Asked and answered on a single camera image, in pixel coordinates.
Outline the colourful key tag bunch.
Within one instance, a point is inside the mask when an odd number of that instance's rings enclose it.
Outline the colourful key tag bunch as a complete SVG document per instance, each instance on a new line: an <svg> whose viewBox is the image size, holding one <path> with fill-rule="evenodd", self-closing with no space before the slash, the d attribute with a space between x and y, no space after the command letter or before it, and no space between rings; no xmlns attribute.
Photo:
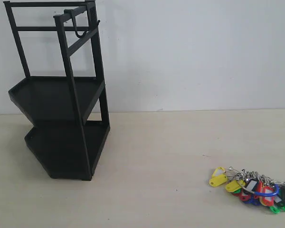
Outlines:
<svg viewBox="0 0 285 228"><path fill-rule="evenodd" d="M224 185L228 193L245 204L263 206L274 214L285 212L285 181L272 179L257 171L217 167L209 179L209 185Z"/></svg>

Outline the black two-tier corner rack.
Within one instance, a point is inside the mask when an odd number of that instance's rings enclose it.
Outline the black two-tier corner rack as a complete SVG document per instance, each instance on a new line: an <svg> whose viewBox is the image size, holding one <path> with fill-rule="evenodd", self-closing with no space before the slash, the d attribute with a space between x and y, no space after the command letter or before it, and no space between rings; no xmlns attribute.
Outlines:
<svg viewBox="0 0 285 228"><path fill-rule="evenodd" d="M9 90L9 97L33 125L25 136L26 145L51 178L90 181L110 131L96 4L93 0L5 1L4 6L25 74ZM25 7L75 10L78 33L92 31L78 38L71 17L64 12L54 16L54 26L18 26L13 9ZM31 75L21 31L57 33L64 76ZM91 43L95 76L74 76L71 56L86 42Z"/></svg>

